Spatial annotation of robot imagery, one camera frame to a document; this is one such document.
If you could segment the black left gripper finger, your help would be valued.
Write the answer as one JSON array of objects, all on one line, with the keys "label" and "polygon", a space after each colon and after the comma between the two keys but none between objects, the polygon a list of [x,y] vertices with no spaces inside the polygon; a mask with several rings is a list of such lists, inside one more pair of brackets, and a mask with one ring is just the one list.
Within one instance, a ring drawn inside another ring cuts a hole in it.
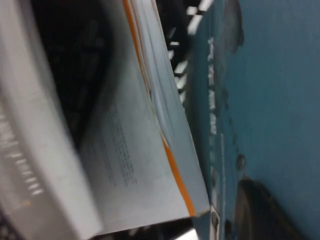
[{"label": "black left gripper finger", "polygon": [[239,240],[304,240],[268,190],[257,181],[238,182],[234,224]]}]

